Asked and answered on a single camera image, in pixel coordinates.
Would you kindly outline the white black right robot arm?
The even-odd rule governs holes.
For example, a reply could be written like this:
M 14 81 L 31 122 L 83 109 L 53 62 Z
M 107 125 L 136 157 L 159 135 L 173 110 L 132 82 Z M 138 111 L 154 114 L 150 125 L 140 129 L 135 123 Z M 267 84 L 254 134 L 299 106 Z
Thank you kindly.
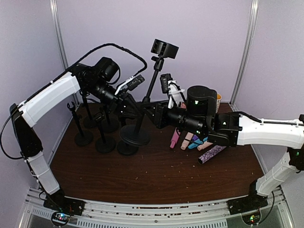
M 187 131 L 220 146 L 265 144 L 287 148 L 278 164 L 251 184 L 250 194 L 243 201 L 246 209 L 254 209 L 262 197 L 268 196 L 294 173 L 303 171 L 303 115 L 282 121 L 259 119 L 241 111 L 218 114 L 215 90 L 195 85 L 184 95 L 170 74 L 161 75 L 160 80 L 161 90 L 169 100 L 155 107 L 154 124 L 158 128 L 171 125 L 179 132 Z

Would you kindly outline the black pink-mic stand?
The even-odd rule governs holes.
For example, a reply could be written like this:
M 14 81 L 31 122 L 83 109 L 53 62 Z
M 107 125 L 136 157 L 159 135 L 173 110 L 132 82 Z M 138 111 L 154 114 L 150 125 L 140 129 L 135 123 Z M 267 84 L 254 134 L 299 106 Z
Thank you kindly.
M 121 124 L 121 127 L 124 127 L 126 125 L 126 117 L 119 117 L 118 120 Z M 134 155 L 138 152 L 138 149 L 138 147 L 131 146 L 122 140 L 117 144 L 117 150 L 123 156 Z

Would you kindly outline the black small-mic stand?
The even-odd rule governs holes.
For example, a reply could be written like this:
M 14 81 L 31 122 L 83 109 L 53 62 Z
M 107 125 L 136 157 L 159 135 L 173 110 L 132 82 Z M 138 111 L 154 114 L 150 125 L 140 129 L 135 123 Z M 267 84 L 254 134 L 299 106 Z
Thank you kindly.
M 102 126 L 103 115 L 98 112 L 94 115 L 96 126 L 99 130 L 100 137 L 95 142 L 95 149 L 99 153 L 109 153 L 115 149 L 116 141 L 111 136 L 106 136 Z

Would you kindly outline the glitter silver-head microphone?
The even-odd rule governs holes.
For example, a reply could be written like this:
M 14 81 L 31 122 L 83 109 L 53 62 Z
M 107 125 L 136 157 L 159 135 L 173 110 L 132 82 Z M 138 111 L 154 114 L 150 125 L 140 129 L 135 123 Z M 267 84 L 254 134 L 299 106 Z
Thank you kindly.
M 206 163 L 224 149 L 226 149 L 226 146 L 215 145 L 214 147 L 212 147 L 210 150 L 208 150 L 198 158 L 199 164 Z

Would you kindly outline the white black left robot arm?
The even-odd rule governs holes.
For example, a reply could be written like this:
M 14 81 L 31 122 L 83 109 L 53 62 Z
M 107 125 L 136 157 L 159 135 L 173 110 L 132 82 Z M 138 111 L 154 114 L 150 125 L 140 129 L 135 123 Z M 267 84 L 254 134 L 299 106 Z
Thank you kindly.
M 60 193 L 60 185 L 43 155 L 42 142 L 33 126 L 57 104 L 79 91 L 88 92 L 116 111 L 122 105 L 131 105 L 135 117 L 139 113 L 136 102 L 128 91 L 144 82 L 142 75 L 132 76 L 117 88 L 110 80 L 119 71 L 119 66 L 110 58 L 103 57 L 94 66 L 76 64 L 53 82 L 50 82 L 31 99 L 10 107 L 12 125 L 23 158 L 33 170 L 38 182 L 50 196 L 49 202 L 58 211 L 68 207 L 68 200 Z

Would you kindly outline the black glitter-mic stand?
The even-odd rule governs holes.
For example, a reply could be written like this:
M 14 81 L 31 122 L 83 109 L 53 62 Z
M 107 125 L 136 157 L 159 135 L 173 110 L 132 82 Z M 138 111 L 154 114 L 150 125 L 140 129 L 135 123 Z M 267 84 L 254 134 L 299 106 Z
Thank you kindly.
M 153 66 L 154 73 L 151 78 L 147 93 L 142 100 L 142 104 L 145 105 L 150 102 L 153 87 L 155 85 L 158 73 L 162 70 L 165 58 L 174 59 L 177 55 L 178 50 L 179 47 L 176 45 L 155 39 L 151 49 L 151 52 L 155 54 L 155 56 L 151 58 L 151 60 L 155 62 Z M 120 130 L 120 137 L 123 142 L 134 147 L 144 146 L 150 142 L 149 133 L 146 130 L 141 129 L 144 115 L 145 113 L 141 108 L 140 116 L 137 119 L 136 124 L 126 125 Z

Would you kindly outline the pale pink small microphone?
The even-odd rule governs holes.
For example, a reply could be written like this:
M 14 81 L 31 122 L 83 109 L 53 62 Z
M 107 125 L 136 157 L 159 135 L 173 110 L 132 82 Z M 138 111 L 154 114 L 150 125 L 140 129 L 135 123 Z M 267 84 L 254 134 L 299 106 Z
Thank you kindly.
M 193 133 L 188 132 L 184 137 L 184 140 L 182 141 L 180 148 L 182 150 L 186 150 L 192 138 L 193 138 Z

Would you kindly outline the black blue-mic stand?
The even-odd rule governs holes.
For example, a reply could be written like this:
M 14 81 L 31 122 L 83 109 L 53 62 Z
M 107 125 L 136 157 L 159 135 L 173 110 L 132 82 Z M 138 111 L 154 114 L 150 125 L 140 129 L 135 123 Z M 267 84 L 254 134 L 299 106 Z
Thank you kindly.
M 106 133 L 112 133 L 118 130 L 119 128 L 119 122 L 115 118 L 110 118 L 109 113 L 107 111 L 107 107 L 103 106 L 104 116 L 105 118 L 102 120 L 102 128 L 103 131 Z

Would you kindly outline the beige pink microphone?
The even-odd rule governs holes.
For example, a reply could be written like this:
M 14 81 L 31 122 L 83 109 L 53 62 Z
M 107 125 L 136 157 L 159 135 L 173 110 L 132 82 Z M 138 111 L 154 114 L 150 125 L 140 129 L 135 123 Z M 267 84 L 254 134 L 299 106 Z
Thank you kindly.
M 213 143 L 211 143 L 211 142 L 204 142 L 203 144 L 201 144 L 197 147 L 197 150 L 198 151 L 204 150 L 204 149 L 208 148 L 209 146 L 211 146 L 212 144 Z

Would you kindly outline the blue-head microphone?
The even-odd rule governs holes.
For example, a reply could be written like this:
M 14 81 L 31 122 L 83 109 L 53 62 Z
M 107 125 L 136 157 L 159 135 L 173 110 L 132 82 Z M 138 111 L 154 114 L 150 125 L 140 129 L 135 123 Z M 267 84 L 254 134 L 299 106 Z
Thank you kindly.
M 188 145 L 188 149 L 191 150 L 191 149 L 197 148 L 198 146 L 202 145 L 203 143 L 204 143 L 204 141 L 197 139 Z

